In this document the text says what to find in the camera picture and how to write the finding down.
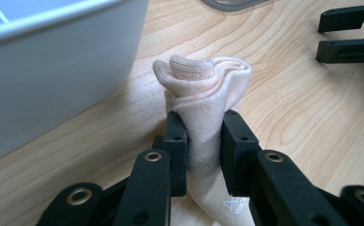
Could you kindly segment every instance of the light wood surface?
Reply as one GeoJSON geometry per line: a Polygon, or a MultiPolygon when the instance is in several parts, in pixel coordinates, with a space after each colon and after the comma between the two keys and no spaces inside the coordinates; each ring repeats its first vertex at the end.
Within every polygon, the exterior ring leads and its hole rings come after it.
{"type": "MultiPolygon", "coordinates": [[[[163,133],[163,88],[151,64],[172,55],[249,62],[254,73],[239,112],[261,146],[288,154],[316,186],[333,194],[364,185],[364,64],[314,59],[319,40],[364,38],[364,27],[316,32],[323,11],[356,5],[364,1],[279,0],[225,13],[198,0],[151,0],[122,89],[0,159],[0,225],[36,224],[66,186],[93,182],[107,188],[127,177],[136,155],[163,133]]],[[[214,224],[189,196],[173,199],[171,222],[214,224]]]]}

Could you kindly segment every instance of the plastic container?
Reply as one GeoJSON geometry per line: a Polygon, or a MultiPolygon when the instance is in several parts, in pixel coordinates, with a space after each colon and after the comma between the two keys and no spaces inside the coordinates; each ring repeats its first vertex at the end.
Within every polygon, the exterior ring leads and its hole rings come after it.
{"type": "Polygon", "coordinates": [[[269,0],[202,0],[205,4],[221,11],[238,11],[269,0]]]}
{"type": "Polygon", "coordinates": [[[148,0],[0,0],[0,157],[123,84],[147,6],[148,0]]]}

